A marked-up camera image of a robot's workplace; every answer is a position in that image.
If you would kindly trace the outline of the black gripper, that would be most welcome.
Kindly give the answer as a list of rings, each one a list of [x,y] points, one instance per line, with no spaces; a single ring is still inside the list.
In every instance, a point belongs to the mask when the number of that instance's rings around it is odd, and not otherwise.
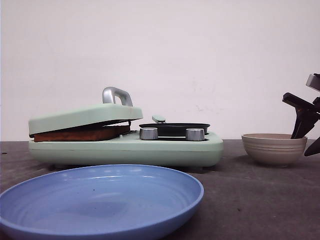
[[[292,93],[285,93],[282,101],[295,108],[296,120],[291,139],[301,139],[309,133],[320,116],[320,105],[310,103]],[[305,157],[320,153],[320,137],[316,139],[304,152]]]

